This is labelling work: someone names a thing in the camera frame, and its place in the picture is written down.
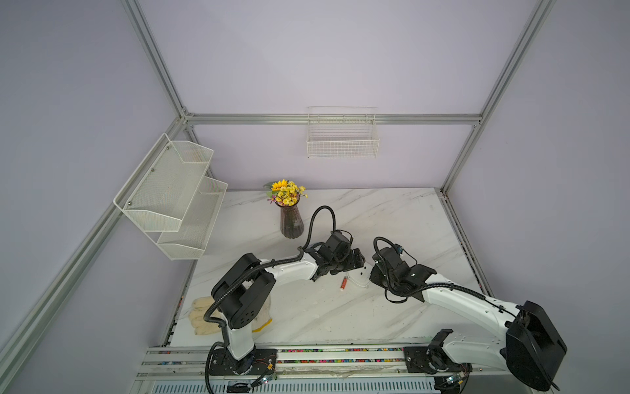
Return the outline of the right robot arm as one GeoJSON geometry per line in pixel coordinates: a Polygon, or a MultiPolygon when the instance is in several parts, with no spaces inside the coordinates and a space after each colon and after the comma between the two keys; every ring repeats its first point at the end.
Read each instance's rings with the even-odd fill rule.
{"type": "Polygon", "coordinates": [[[497,300],[463,287],[428,266],[408,265],[405,249],[391,244],[376,249],[372,283],[398,303],[415,299],[437,305],[484,328],[490,339],[467,339],[443,328],[418,356],[406,356],[408,366],[426,374],[484,365],[510,372],[518,381],[539,392],[557,389],[555,377],[568,348],[546,311],[532,301],[521,305],[497,300]]]}

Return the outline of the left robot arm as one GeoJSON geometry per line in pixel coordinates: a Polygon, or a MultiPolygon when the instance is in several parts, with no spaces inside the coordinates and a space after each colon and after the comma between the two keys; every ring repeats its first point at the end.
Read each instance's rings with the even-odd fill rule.
{"type": "Polygon", "coordinates": [[[301,246],[293,257],[262,260],[244,254],[213,287],[203,321],[218,325],[233,361],[245,360],[255,349],[252,323],[274,287],[362,269],[366,259],[353,244],[349,233],[335,230],[326,241],[301,246]]]}

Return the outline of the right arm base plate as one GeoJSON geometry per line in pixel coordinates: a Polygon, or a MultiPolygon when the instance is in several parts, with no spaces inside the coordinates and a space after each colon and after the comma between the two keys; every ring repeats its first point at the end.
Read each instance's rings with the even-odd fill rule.
{"type": "Polygon", "coordinates": [[[406,346],[403,348],[404,361],[410,374],[469,373],[472,365],[452,361],[442,349],[429,346],[406,346]]]}

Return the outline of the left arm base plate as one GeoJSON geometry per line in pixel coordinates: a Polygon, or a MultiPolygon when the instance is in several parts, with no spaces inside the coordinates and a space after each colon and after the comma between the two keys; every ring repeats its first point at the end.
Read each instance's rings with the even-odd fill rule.
{"type": "Polygon", "coordinates": [[[259,376],[274,367],[277,362],[277,349],[254,348],[244,359],[238,361],[224,348],[213,351],[208,374],[210,376],[259,376]]]}

